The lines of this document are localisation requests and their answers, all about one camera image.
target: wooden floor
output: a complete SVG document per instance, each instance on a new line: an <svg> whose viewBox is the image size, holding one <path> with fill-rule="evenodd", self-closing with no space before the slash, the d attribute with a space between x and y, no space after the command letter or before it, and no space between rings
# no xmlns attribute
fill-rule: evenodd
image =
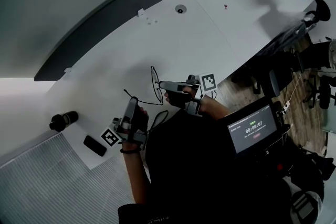
<svg viewBox="0 0 336 224"><path fill-rule="evenodd" d="M308 40L303 39L295 44L293 48L303 51L308 46ZM297 145L306 145L307 142L310 142L314 151L321 152L326 139L325 132L322 131L323 110L318 103L314 108L310 109L307 103L302 102L309 94L309 87L303 81L308 79L309 74L317 73L304 72L300 79L300 72L293 74L293 80L287 86L286 97L284 89L279 97L273 98L273 101L279 100L284 104L285 100L289 100L299 79L296 90L290 100L290 107L287 110L285 123L291 125L288 134ZM234 112L263 96L263 94L254 94L251 87L244 87L231 82L231 77L228 77L218 85L216 100Z"/></svg>

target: white table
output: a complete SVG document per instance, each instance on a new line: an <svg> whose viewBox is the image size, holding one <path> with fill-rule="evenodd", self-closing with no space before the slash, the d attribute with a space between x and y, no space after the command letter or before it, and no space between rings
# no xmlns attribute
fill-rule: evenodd
<svg viewBox="0 0 336 224"><path fill-rule="evenodd" d="M156 102L150 66L160 80L185 81L189 74L214 72L220 82L285 26L272 18L274 14L303 12L312 1L163 0L147 9L144 18L135 17L112 32L57 81L46 95L48 113L75 110L80 114L77 124L98 138L114 117L123 116L129 101L123 89L142 101ZM185 14L175 11L178 4L187 7ZM265 16L267 31L260 23ZM166 103L143 107L149 126L158 112L168 109L172 115L177 110ZM103 159L83 145L85 133L64 131L92 168Z"/></svg>

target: bracelet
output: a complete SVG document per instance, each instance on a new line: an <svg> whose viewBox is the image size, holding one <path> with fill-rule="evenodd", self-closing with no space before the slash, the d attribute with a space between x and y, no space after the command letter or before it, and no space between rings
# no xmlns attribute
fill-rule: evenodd
<svg viewBox="0 0 336 224"><path fill-rule="evenodd" d="M124 151L123 149L120 150L121 153L123 154L132 154L132 153L137 153L137 152L140 152L141 151L141 148L136 148L134 150L131 150L131 151Z"/></svg>

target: smartphone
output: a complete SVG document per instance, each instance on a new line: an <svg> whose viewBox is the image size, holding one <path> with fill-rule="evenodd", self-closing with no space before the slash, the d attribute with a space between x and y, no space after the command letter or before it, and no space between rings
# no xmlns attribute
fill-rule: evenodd
<svg viewBox="0 0 336 224"><path fill-rule="evenodd" d="M104 156L106 152L106 147L101 145L99 142L94 140L91 136L87 135L84 140L84 145L91 149L93 152L98 154L99 156Z"/></svg>

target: eyeglasses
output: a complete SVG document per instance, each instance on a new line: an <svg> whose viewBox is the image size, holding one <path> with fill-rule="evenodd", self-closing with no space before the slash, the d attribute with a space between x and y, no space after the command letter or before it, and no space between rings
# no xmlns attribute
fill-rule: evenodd
<svg viewBox="0 0 336 224"><path fill-rule="evenodd" d="M163 105L163 95L162 95L161 89L159 88L159 76L154 67L151 67L151 75L152 75L153 90L154 90L156 98L158 99L160 103L159 104L148 103L148 102L140 101L139 99L138 99L138 102L144 103L144 104ZM126 89L124 89L124 92L127 93L130 97L133 97Z"/></svg>
<svg viewBox="0 0 336 224"><path fill-rule="evenodd" d="M163 103L163 95L161 89L159 88L159 76L154 67L151 67L152 72L152 84L156 98L160 103Z"/></svg>

